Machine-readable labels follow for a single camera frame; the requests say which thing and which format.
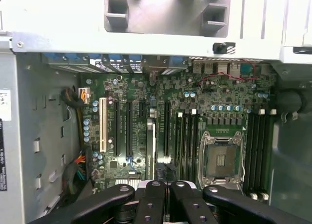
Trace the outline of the green motherboard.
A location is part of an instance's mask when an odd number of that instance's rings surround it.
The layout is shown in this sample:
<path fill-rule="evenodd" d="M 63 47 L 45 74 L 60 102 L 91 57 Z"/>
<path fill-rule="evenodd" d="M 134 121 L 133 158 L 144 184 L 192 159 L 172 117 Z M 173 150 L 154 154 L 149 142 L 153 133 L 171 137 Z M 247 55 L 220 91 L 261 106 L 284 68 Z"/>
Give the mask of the green motherboard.
<path fill-rule="evenodd" d="M 209 131 L 213 136 L 227 136 L 241 131 L 244 139 L 244 168 L 246 175 L 246 142 L 249 114 L 275 115 L 274 85 L 277 74 L 269 64 L 240 62 L 191 61 L 186 68 L 169 70 L 160 80 L 160 89 L 170 102 L 170 143 L 174 146 L 174 161 L 166 166 L 166 183 L 183 180 L 185 114 L 189 114 L 188 179 L 190 181 L 192 115 L 202 119 L 201 134 Z M 146 84 L 143 71 L 115 74 L 105 69 L 103 74 L 82 75 L 78 96 L 82 109 L 82 133 L 86 147 L 85 172 L 94 192 L 115 184 L 118 178 L 130 176 L 146 179 L 147 110 Z M 99 151 L 99 99 L 107 100 L 107 149 Z M 114 156 L 114 102 L 120 106 L 119 156 Z M 126 102 L 132 102 L 133 137 L 132 156 L 126 156 Z M 139 117 L 139 102 L 145 103 L 144 117 Z M 245 195 L 244 182 L 242 191 Z M 268 200 L 266 193 L 250 193 L 255 200 Z"/>

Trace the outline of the grey parts rack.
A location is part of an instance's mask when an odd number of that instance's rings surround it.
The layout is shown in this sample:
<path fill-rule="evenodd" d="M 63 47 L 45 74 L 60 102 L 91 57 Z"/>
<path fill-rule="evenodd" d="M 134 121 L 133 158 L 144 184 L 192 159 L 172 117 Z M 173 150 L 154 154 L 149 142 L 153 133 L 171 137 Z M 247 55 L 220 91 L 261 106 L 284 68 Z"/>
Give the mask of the grey parts rack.
<path fill-rule="evenodd" d="M 231 0 L 104 0 L 114 33 L 226 37 Z"/>

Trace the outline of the silver chipset heatsink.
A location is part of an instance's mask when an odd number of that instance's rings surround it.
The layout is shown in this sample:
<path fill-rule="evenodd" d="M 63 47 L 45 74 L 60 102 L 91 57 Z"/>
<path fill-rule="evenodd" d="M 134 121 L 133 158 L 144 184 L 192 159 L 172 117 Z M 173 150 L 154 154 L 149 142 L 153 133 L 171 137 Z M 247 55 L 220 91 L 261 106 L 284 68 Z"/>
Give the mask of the silver chipset heatsink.
<path fill-rule="evenodd" d="M 118 178 L 116 179 L 115 181 L 115 184 L 118 185 L 118 184 L 127 184 L 127 185 L 130 185 L 130 186 L 133 186 L 133 187 L 137 187 L 138 184 L 142 181 L 142 179 L 138 176 L 138 177 L 135 177 L 135 176 L 130 176 L 130 177 L 127 177 L 127 178 Z"/>

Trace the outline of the white expansion slot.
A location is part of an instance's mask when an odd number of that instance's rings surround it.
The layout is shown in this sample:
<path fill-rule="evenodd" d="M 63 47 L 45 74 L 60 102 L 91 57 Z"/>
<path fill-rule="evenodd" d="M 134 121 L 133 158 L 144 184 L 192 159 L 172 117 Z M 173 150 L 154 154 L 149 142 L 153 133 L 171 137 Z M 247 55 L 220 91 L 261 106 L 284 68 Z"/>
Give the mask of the white expansion slot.
<path fill-rule="evenodd" d="M 106 152 L 107 149 L 107 98 L 99 99 L 99 151 Z"/>

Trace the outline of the long black expansion slot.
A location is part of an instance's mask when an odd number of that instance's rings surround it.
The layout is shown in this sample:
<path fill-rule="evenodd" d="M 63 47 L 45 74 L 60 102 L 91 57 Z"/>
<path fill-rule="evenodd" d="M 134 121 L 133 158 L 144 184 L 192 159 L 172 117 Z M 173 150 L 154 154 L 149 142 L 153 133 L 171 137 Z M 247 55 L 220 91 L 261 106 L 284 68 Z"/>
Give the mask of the long black expansion slot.
<path fill-rule="evenodd" d="M 169 156 L 170 102 L 164 103 L 164 156 Z"/>
<path fill-rule="evenodd" d="M 119 133 L 120 133 L 120 106 L 119 102 L 114 102 L 114 156 L 119 156 Z"/>
<path fill-rule="evenodd" d="M 132 137 L 133 137 L 133 108 L 132 102 L 126 102 L 126 156 L 132 156 Z"/>

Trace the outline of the black RAM slot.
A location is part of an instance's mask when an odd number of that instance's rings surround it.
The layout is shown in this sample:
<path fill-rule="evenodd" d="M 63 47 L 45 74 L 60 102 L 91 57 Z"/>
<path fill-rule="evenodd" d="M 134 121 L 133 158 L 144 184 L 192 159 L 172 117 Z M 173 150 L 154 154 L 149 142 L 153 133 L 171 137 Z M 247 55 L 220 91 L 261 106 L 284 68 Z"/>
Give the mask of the black RAM slot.
<path fill-rule="evenodd" d="M 270 131 L 269 131 L 268 152 L 267 152 L 265 191 L 263 192 L 263 193 L 266 193 L 267 195 L 270 194 L 273 128 L 274 128 L 274 123 L 276 120 L 275 115 L 269 115 L 269 116 L 270 116 Z"/>
<path fill-rule="evenodd" d="M 183 180 L 188 179 L 188 128 L 189 128 L 189 114 L 185 114 L 185 131 L 184 131 L 184 172 Z"/>
<path fill-rule="evenodd" d="M 192 115 L 192 135 L 191 135 L 191 164 L 190 164 L 190 181 L 194 182 L 195 180 L 195 163 L 196 163 L 196 150 L 197 150 L 197 128 L 198 128 L 198 119 L 197 115 Z"/>
<path fill-rule="evenodd" d="M 260 190 L 261 184 L 260 178 L 262 168 L 265 121 L 265 115 L 255 116 L 255 129 L 253 131 L 253 184 L 251 186 L 252 192 L 255 194 L 257 194 Z"/>
<path fill-rule="evenodd" d="M 259 193 L 265 191 L 265 180 L 266 180 L 266 164 L 267 164 L 267 152 L 268 152 L 268 141 L 269 141 L 269 131 L 270 131 L 270 116 L 261 116 L 261 134 L 259 137 L 260 150 L 258 153 L 259 158 L 259 174 L 257 181 L 257 191 Z"/>
<path fill-rule="evenodd" d="M 246 175 L 244 182 L 245 193 L 252 193 L 254 187 L 256 161 L 257 161 L 257 146 L 258 146 L 258 130 L 259 116 L 257 114 L 249 114 L 248 135 L 246 142 Z"/>
<path fill-rule="evenodd" d="M 201 117 L 198 115 L 197 116 L 197 135 L 196 135 L 196 143 L 197 143 L 197 149 L 196 149 L 196 156 L 197 156 L 197 159 L 196 159 L 196 184 L 197 186 L 199 187 L 200 186 L 200 179 L 198 177 L 198 173 L 199 173 L 199 160 L 200 160 L 200 141 L 201 141 L 201 137 L 202 137 L 202 134 L 201 134 L 201 122 L 202 122 L 202 119 Z"/>

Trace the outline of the open black PC case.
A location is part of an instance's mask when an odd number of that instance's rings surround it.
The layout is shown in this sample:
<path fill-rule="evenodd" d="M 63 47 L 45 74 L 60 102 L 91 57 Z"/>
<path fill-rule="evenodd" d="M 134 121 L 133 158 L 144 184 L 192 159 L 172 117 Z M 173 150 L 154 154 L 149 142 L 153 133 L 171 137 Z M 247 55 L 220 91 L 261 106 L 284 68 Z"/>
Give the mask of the open black PC case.
<path fill-rule="evenodd" d="M 312 223 L 312 45 L 0 37 L 0 223 L 150 180 L 224 187 Z"/>

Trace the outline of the CPU socket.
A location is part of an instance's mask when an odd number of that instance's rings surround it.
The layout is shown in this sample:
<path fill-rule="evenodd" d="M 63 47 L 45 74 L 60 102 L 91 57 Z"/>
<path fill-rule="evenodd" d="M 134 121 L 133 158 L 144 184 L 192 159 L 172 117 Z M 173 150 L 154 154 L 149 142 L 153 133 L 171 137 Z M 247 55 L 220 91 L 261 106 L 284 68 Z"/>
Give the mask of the CPU socket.
<path fill-rule="evenodd" d="M 199 179 L 229 178 L 244 182 L 244 139 L 241 131 L 213 136 L 204 131 L 200 141 Z"/>

